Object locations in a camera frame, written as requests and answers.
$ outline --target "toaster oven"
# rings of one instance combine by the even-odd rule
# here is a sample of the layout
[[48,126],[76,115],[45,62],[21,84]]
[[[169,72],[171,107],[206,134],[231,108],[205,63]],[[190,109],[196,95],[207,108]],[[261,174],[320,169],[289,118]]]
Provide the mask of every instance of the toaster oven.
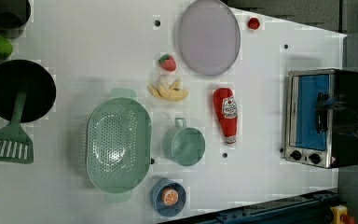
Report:
[[329,109],[337,99],[358,103],[358,73],[338,69],[291,71],[284,157],[322,168],[358,164],[356,117]]

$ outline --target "red ketchup bottle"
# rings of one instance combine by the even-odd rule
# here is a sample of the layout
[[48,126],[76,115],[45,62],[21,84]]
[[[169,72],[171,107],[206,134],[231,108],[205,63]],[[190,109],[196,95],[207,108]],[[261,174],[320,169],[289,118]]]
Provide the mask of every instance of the red ketchup bottle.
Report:
[[213,93],[213,105],[219,119],[223,134],[229,146],[237,142],[237,104],[229,88],[220,88]]

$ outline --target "oven window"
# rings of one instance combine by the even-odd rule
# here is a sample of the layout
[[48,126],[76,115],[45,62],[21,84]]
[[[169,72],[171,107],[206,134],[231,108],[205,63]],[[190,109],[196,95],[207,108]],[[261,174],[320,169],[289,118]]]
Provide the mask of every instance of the oven window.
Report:
[[316,105],[319,93],[329,93],[329,75],[303,76],[298,81],[296,147],[326,150],[326,133],[317,132]]

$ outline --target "green mug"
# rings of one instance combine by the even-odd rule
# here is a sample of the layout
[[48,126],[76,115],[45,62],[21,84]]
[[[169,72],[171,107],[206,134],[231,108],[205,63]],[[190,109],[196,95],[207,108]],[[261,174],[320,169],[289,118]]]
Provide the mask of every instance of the green mug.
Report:
[[183,166],[192,166],[201,160],[205,152],[205,139],[199,130],[186,127],[184,118],[176,118],[175,127],[164,135],[162,147],[169,159]]

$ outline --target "colander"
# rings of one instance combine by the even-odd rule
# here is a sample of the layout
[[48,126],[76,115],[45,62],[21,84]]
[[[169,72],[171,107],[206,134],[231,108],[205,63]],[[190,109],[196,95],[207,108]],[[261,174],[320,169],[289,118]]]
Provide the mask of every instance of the colander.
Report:
[[152,126],[135,91],[117,88],[111,97],[89,119],[87,172],[97,188],[123,193],[134,189],[147,174]]

